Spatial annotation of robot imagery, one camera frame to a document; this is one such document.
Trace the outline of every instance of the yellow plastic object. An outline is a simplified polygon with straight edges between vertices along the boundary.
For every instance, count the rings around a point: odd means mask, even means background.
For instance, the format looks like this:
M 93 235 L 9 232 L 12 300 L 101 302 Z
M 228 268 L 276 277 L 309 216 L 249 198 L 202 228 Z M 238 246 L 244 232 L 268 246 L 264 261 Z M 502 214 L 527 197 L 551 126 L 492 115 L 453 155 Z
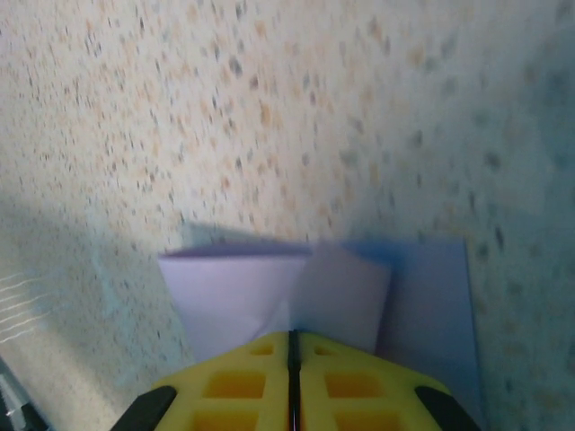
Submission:
M 415 394 L 426 375 L 313 334 L 300 334 L 304 430 L 440 431 Z M 250 344 L 166 377 L 178 392 L 156 431 L 286 431 L 288 334 Z

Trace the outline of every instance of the square hole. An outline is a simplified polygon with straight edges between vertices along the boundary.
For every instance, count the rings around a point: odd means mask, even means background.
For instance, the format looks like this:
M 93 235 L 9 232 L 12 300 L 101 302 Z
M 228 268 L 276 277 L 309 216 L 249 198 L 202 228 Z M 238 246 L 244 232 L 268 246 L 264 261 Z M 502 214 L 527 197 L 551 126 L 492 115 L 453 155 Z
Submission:
M 330 398 L 375 398 L 384 395 L 375 376 L 361 373 L 327 373 L 325 386 Z
M 266 375 L 250 371 L 226 371 L 211 376 L 205 398 L 261 398 Z
M 273 346 L 271 344 L 269 344 L 269 345 L 255 347 L 252 350 L 250 350 L 250 354 L 256 355 L 256 356 L 273 355 Z
M 358 411 L 337 413 L 338 431 L 403 431 L 402 421 L 396 412 Z
M 258 424 L 256 411 L 198 411 L 193 431 L 254 431 Z

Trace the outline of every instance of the floor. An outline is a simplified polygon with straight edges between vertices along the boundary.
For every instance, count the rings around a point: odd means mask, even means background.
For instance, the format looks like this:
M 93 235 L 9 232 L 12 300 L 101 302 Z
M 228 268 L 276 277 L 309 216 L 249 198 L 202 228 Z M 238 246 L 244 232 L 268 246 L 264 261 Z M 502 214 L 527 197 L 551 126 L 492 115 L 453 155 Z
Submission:
M 492 429 L 572 429 L 574 14 L 4 0 L 0 355 L 58 430 L 105 429 L 193 360 L 157 252 L 461 236 Z

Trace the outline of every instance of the black rubber edge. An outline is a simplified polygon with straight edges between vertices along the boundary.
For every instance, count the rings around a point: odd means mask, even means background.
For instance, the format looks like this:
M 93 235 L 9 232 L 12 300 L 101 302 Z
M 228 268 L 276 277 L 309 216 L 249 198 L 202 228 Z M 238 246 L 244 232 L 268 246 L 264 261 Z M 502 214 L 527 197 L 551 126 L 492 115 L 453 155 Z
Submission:
M 441 431 L 481 431 L 451 395 L 428 386 L 418 386 L 415 393 Z
M 24 404 L 21 410 L 26 421 L 26 429 L 29 431 L 47 431 L 49 429 L 44 419 L 40 417 L 38 411 L 30 403 Z
M 161 386 L 138 396 L 111 431 L 154 431 L 168 411 L 177 391 Z
M 291 330 L 287 339 L 287 370 L 289 372 L 289 431 L 301 429 L 301 400 L 299 372 L 302 369 L 302 359 L 299 351 L 299 334 Z

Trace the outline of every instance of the black stripe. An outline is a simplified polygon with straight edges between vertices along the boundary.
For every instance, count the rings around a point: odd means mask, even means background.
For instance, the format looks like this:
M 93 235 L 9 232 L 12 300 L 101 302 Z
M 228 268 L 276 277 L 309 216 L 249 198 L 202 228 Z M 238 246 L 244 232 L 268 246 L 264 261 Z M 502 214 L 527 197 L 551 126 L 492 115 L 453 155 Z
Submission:
M 297 330 L 291 330 L 287 339 L 287 370 L 289 372 L 289 431 L 299 431 L 300 422 L 300 385 L 299 371 L 302 369 L 302 359 L 299 352 L 299 335 Z

